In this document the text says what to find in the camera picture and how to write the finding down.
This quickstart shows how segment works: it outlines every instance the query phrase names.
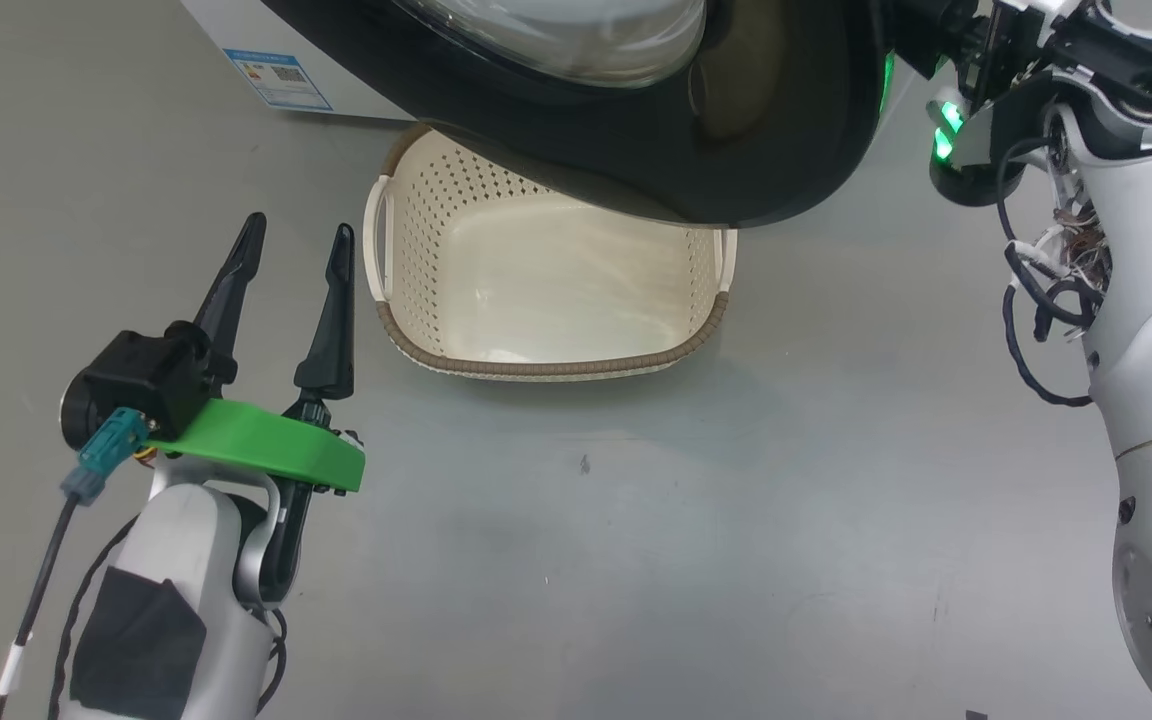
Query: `green bracket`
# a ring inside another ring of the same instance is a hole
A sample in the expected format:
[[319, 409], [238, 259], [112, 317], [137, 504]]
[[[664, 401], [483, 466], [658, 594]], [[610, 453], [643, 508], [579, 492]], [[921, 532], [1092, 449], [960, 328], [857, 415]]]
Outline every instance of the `green bracket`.
[[147, 446], [358, 492], [366, 456], [329, 430], [233, 400], [210, 400], [175, 441]]

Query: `black appliance door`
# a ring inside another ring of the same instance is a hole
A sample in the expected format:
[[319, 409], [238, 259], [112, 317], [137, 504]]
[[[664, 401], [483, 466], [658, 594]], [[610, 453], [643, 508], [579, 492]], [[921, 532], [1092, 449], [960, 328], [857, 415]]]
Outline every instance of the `black appliance door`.
[[877, 0], [263, 0], [482, 156], [606, 209], [771, 223], [877, 127]]

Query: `basket handle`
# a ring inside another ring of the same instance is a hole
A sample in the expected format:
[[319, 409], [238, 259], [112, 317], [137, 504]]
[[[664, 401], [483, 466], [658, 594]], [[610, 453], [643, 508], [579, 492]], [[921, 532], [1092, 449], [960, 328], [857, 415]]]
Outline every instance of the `basket handle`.
[[736, 274], [736, 228], [714, 232], [714, 252], [718, 262], [718, 291], [732, 289], [732, 278]]
[[[391, 218], [393, 218], [394, 199], [385, 187], [389, 183], [389, 176], [376, 179], [371, 185], [371, 194], [367, 195], [367, 209], [362, 214], [362, 267], [367, 273], [367, 287], [371, 288], [371, 297], [376, 302], [388, 302], [393, 295], [393, 250], [394, 230]], [[385, 227], [380, 227], [380, 200], [385, 200]], [[379, 234], [385, 234], [385, 273], [380, 272], [380, 260], [376, 255], [376, 243], [379, 242]]]

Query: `perforated basket wall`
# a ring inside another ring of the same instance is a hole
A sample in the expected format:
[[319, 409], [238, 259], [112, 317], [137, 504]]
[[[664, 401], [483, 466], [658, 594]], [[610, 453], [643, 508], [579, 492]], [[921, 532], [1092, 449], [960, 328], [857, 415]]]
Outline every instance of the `perforated basket wall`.
[[727, 308], [736, 232], [722, 232], [723, 263], [713, 229], [662, 225], [677, 233], [677, 247], [660, 255], [657, 264], [680, 275], [681, 288], [662, 323], [685, 327], [685, 342], [660, 353], [576, 363], [492, 363], [448, 356], [448, 314], [439, 295], [447, 274], [448, 228], [473, 206], [535, 196], [563, 197], [429, 127], [416, 126], [399, 138], [372, 188], [364, 220], [367, 282], [385, 332], [399, 350], [437, 372], [569, 382], [654, 372], [694, 353], [717, 331]]

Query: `laundry basket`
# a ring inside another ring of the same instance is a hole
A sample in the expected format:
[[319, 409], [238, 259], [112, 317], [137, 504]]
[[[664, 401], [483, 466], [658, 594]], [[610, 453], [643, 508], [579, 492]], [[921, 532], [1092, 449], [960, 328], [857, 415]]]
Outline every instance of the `laundry basket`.
[[425, 126], [391, 151], [362, 237], [376, 311], [399, 350], [494, 381], [668, 367], [717, 331], [736, 263], [735, 229], [596, 209]]

